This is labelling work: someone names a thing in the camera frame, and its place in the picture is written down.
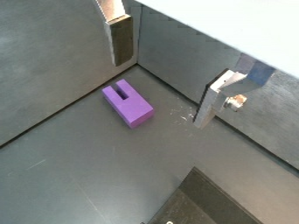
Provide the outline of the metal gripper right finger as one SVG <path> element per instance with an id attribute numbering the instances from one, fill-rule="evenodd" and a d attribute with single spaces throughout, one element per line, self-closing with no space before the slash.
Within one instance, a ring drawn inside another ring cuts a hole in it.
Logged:
<path id="1" fill-rule="evenodd" d="M 245 93 L 262 88 L 276 70 L 269 64 L 242 53 L 235 67 L 226 69 L 206 86 L 194 125 L 203 129 L 223 109 L 238 112 L 247 101 Z"/>

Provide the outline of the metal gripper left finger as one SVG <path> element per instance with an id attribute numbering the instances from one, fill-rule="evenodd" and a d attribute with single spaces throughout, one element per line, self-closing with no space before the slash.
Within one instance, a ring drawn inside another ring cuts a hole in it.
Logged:
<path id="1" fill-rule="evenodd" d="M 134 18 L 122 0 L 95 0 L 105 18 L 113 62 L 117 67 L 134 57 Z"/>

